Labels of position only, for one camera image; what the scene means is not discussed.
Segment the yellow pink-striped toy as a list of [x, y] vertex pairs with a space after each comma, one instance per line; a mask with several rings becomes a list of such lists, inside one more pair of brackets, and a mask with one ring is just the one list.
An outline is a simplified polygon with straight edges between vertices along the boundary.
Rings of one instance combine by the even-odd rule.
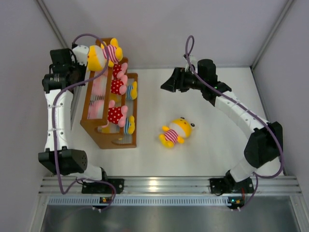
[[177, 143], [183, 144], [185, 139], [190, 137], [196, 125], [180, 117], [170, 122], [168, 126], [162, 126], [162, 133], [158, 138], [166, 148], [173, 148]]
[[92, 45], [87, 54], [87, 69], [89, 71], [102, 71], [106, 64], [113, 67], [123, 59], [123, 50], [119, 46], [118, 40], [112, 38], [109, 44], [103, 42], [100, 46]]

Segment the yellow pink-striped toy front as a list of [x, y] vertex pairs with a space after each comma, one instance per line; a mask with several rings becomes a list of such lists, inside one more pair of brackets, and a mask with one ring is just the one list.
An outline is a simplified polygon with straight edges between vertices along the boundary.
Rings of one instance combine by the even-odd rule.
[[180, 117], [170, 122], [168, 126], [162, 126], [162, 133], [158, 138], [166, 148], [173, 148], [177, 143], [183, 144], [185, 139], [190, 137], [196, 125]]

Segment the pink red-dotted toy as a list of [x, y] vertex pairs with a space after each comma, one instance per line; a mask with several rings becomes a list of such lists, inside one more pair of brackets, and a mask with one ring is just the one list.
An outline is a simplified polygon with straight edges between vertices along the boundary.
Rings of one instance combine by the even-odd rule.
[[113, 79], [120, 79], [127, 71], [128, 63], [114, 64], [112, 70]]
[[[116, 95], [123, 95], [127, 90], [127, 75], [122, 75], [120, 78], [112, 80], [111, 93]], [[107, 76], [101, 75], [93, 81], [92, 94], [97, 96], [105, 96], [107, 91]]]

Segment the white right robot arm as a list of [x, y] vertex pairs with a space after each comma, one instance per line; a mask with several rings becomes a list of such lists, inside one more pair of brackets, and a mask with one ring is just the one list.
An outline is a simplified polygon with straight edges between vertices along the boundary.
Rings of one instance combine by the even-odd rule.
[[203, 98], [228, 116], [245, 134], [248, 142], [241, 161], [227, 171], [222, 178], [210, 179], [213, 194], [252, 193], [252, 173], [276, 164], [282, 171], [280, 155], [283, 153], [283, 130], [278, 122], [270, 123], [255, 118], [253, 113], [239, 101], [232, 89], [218, 81], [216, 66], [211, 59], [196, 61], [187, 56], [190, 64], [184, 68], [176, 67], [171, 77], [161, 85], [169, 92], [186, 92], [190, 89], [201, 91]]

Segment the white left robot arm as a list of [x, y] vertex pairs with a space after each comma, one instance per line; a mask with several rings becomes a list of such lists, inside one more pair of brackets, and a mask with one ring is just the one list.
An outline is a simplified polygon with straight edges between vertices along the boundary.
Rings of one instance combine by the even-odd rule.
[[73, 147], [71, 139], [71, 103], [76, 86], [85, 84], [87, 71], [102, 74], [107, 69], [108, 55], [102, 47], [73, 45], [50, 51], [52, 64], [42, 80], [48, 110], [47, 140], [38, 161], [51, 173], [73, 175], [93, 181], [98, 193], [108, 190], [106, 172], [88, 163], [83, 150]]

